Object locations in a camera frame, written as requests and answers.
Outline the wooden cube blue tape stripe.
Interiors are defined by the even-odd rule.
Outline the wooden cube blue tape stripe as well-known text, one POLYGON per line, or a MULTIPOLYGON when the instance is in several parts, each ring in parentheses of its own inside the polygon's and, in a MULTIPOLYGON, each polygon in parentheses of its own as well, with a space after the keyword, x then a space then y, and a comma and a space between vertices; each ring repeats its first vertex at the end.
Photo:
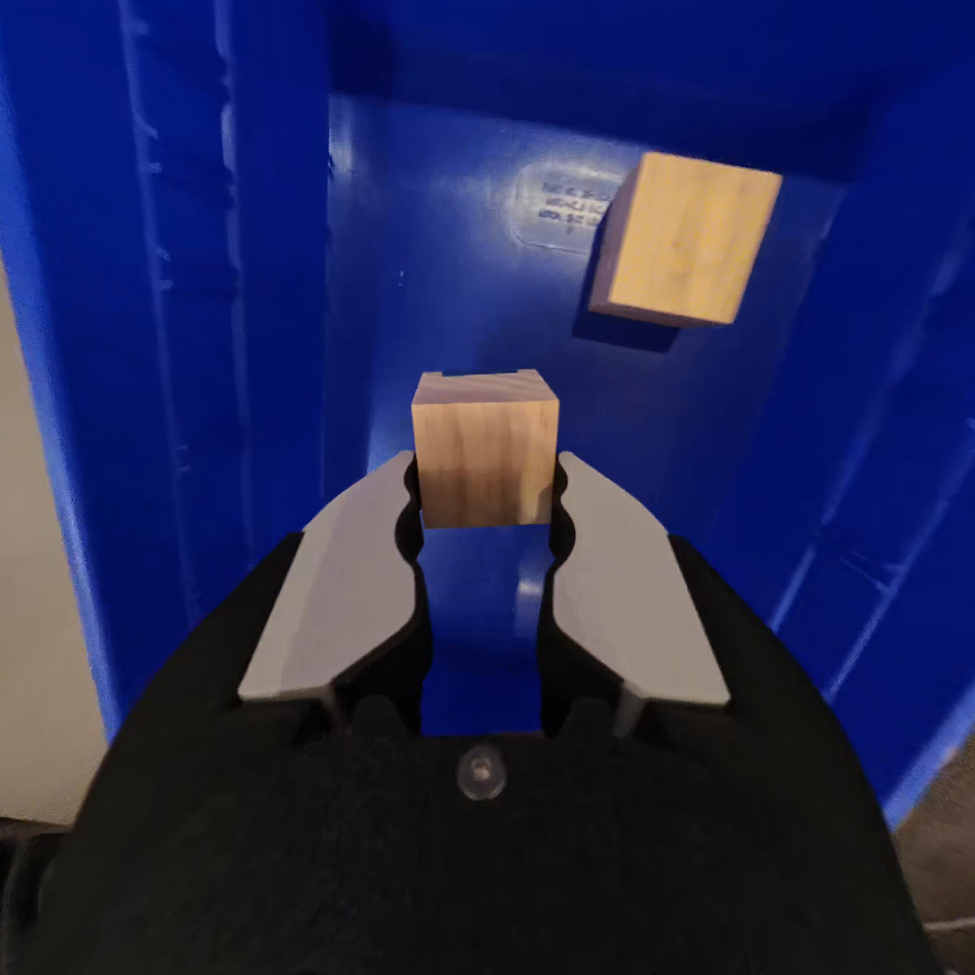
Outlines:
POLYGON ((733 324, 783 181, 642 154, 606 214, 588 309, 677 328, 733 324))
POLYGON ((424 527, 548 524, 559 414, 535 370, 423 372, 411 421, 424 527))

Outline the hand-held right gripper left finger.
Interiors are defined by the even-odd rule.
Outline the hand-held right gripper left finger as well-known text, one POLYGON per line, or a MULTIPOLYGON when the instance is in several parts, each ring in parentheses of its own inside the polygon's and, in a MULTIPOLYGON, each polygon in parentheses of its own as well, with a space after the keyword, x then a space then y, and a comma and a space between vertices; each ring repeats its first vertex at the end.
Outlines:
POLYGON ((413 734, 433 663, 417 459, 403 450, 338 494, 299 547, 239 687, 244 704, 315 701, 335 725, 383 697, 413 734))

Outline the blue plastic bin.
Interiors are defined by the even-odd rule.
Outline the blue plastic bin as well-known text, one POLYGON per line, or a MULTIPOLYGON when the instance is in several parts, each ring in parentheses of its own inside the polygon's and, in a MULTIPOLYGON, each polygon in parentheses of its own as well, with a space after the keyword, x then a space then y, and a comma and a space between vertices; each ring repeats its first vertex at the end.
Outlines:
POLYGON ((521 368, 891 825, 973 732, 973 2, 2 2, 2 256, 109 738, 421 372, 521 368), (784 177, 729 326, 586 307, 651 150, 784 177))

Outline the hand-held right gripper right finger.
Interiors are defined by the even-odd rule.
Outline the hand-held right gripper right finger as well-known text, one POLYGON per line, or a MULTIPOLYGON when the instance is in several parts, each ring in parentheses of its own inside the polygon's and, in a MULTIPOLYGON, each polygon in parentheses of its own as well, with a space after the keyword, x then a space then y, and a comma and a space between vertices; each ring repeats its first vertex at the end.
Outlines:
POLYGON ((721 721, 731 702, 671 534, 575 453, 558 454, 537 624, 540 724, 601 703, 610 732, 650 736, 665 718, 721 721))

